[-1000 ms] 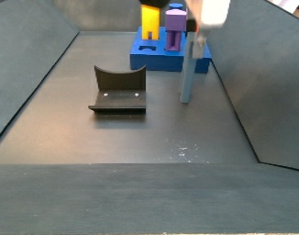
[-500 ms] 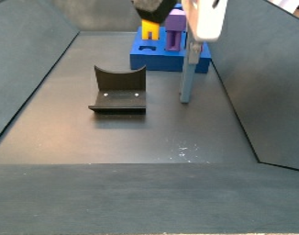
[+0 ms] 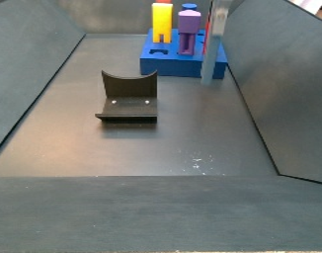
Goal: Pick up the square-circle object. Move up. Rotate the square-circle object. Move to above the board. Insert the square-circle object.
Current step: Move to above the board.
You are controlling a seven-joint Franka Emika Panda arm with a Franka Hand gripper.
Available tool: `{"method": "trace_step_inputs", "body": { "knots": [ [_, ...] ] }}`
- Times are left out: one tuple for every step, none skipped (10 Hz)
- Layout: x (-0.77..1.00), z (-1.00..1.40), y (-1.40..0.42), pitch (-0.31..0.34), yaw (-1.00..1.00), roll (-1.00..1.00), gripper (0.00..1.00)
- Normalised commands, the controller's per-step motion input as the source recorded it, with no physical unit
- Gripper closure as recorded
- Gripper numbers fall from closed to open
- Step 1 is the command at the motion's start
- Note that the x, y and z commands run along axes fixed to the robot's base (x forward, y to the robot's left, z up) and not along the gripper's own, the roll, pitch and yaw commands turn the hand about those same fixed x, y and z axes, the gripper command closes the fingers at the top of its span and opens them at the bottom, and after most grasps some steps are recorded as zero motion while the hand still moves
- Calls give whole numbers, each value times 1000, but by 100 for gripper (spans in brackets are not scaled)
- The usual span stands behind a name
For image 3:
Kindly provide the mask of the blue-grey gripper finger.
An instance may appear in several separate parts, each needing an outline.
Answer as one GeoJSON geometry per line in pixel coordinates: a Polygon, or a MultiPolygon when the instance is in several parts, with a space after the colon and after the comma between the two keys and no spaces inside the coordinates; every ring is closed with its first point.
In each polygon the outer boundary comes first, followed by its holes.
{"type": "Polygon", "coordinates": [[[200,83],[204,85],[208,85],[212,81],[215,61],[224,34],[231,3],[232,0],[212,0],[205,53],[200,69],[200,83]]]}

